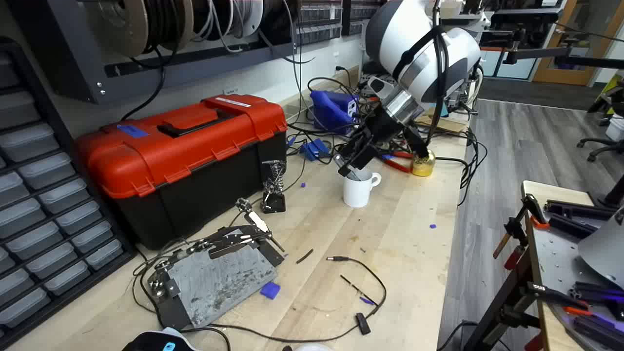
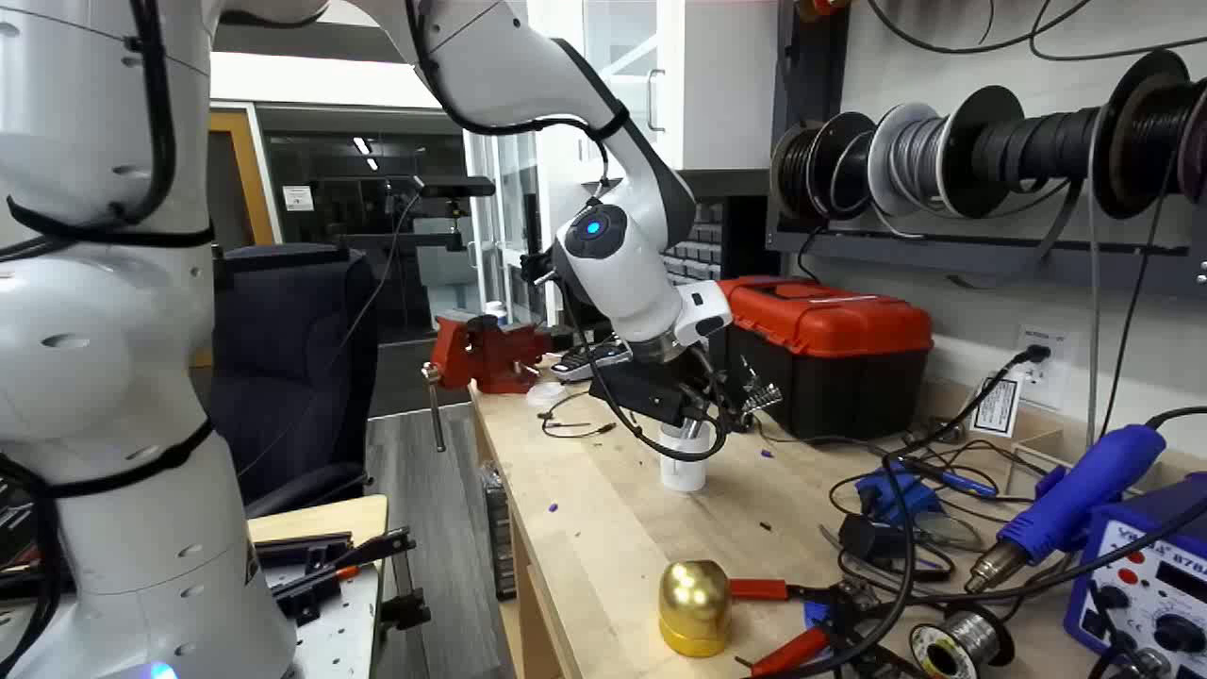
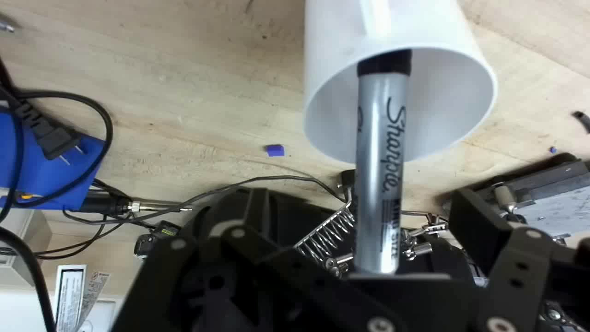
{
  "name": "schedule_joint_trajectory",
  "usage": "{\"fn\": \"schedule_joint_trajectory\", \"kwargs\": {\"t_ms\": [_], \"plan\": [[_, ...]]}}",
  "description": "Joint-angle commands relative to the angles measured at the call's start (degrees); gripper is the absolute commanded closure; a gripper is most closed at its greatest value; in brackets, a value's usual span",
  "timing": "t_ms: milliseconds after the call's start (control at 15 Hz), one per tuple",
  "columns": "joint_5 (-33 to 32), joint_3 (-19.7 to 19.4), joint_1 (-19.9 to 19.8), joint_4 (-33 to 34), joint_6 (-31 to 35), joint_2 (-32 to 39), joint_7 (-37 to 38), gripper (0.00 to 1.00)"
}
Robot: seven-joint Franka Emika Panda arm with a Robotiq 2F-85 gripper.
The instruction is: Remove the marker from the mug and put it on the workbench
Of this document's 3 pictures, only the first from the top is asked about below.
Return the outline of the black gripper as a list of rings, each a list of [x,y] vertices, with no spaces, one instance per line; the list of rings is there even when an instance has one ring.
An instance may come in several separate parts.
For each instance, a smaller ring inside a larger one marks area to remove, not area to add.
[[[401,131],[401,123],[375,108],[336,149],[336,174],[346,176],[350,170],[356,180],[366,180],[366,164],[375,157],[375,145]]]

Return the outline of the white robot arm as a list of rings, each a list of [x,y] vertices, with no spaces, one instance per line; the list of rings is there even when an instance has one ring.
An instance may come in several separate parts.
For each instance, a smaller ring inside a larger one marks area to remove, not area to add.
[[[407,100],[391,98],[354,127],[336,149],[340,176],[362,170],[377,157],[375,147],[395,135],[403,135],[418,158],[428,158],[444,100],[479,63],[479,41],[469,32],[438,24],[438,0],[387,0],[368,20],[362,45],[364,55],[383,69]],[[405,104],[434,106],[424,137],[409,125]]]

